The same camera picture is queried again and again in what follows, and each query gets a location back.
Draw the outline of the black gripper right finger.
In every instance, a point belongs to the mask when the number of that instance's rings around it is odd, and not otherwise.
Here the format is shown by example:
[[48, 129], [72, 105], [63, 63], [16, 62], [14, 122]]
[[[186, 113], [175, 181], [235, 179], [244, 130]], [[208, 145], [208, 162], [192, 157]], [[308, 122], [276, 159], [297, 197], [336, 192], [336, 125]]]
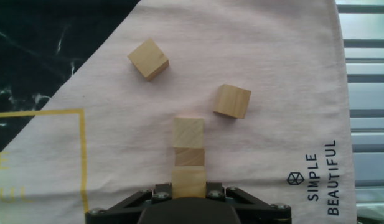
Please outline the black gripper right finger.
[[239, 187], [224, 187], [220, 182], [207, 182], [205, 198], [231, 206], [241, 223], [292, 224], [289, 205], [268, 204]]

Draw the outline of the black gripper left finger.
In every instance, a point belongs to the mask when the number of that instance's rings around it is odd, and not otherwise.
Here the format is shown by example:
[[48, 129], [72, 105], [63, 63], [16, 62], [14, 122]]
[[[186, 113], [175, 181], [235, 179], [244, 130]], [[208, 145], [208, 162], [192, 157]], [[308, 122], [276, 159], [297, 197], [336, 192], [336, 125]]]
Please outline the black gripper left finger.
[[138, 190], [108, 209], [93, 208], [87, 211], [85, 224], [137, 224], [145, 209], [168, 200], [172, 200], [171, 183], [157, 184], [153, 190]]

